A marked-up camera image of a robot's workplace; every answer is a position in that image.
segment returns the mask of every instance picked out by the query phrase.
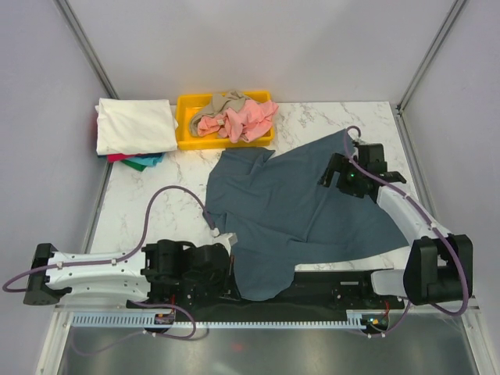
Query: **white folded cloth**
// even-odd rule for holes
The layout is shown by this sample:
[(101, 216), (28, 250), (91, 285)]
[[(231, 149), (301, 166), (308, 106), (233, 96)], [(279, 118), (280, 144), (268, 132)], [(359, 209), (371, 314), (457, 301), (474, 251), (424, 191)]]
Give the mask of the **white folded cloth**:
[(177, 150), (168, 100), (99, 99), (97, 154), (151, 154)]

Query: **red cloth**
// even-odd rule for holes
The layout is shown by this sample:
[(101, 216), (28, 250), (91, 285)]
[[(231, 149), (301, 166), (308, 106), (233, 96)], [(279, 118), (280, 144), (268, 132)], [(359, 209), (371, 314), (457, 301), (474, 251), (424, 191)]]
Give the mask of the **red cloth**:
[(124, 154), (111, 154), (108, 155), (108, 161), (110, 163), (119, 162), (120, 160), (125, 160), (137, 155), (124, 155)]

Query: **marble table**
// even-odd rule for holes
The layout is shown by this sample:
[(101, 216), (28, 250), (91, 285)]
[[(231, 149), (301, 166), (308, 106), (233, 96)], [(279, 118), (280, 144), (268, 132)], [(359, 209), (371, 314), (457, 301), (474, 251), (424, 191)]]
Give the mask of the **marble table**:
[[(269, 148), (276, 150), (275, 155), (280, 155), (349, 125), (361, 128), (364, 141), (384, 145), (389, 169), (402, 173), (416, 197), (409, 165), (387, 102), (282, 103), (275, 117), (276, 137)], [(128, 252), (135, 247), (142, 233), (146, 205), (163, 186), (184, 186), (205, 201), (206, 182), (221, 152), (170, 152), (160, 164), (142, 173), (120, 162), (115, 163), (100, 207), (91, 253)], [(196, 245), (212, 243), (202, 211), (190, 195), (170, 190), (156, 199), (145, 243), (163, 238), (191, 241)], [(408, 248), (400, 248), (351, 262), (298, 265), (296, 270), (404, 268), (408, 253)]]

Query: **dark gray fabric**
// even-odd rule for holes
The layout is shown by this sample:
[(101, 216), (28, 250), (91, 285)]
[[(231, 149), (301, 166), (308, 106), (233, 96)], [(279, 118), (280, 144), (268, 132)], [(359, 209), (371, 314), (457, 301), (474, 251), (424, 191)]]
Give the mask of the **dark gray fabric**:
[(295, 265), (361, 259), (407, 245), (373, 201), (317, 184), (344, 131), (270, 159), (265, 148), (227, 149), (210, 173), (206, 206), (221, 233), (235, 232), (241, 295), (262, 301), (288, 288)]

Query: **beige cloth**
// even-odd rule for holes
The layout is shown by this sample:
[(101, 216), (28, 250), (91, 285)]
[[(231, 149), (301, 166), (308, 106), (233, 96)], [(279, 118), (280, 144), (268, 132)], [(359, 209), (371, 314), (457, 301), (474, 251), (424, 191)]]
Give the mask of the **beige cloth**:
[(214, 94), (210, 103), (206, 107), (203, 107), (200, 112), (196, 113), (189, 122), (189, 131), (191, 135), (199, 137), (198, 124), (203, 116), (213, 118), (228, 108), (232, 108), (235, 112), (240, 112), (247, 99), (250, 98), (236, 90), (229, 91), (225, 96), (222, 96), (222, 94)]

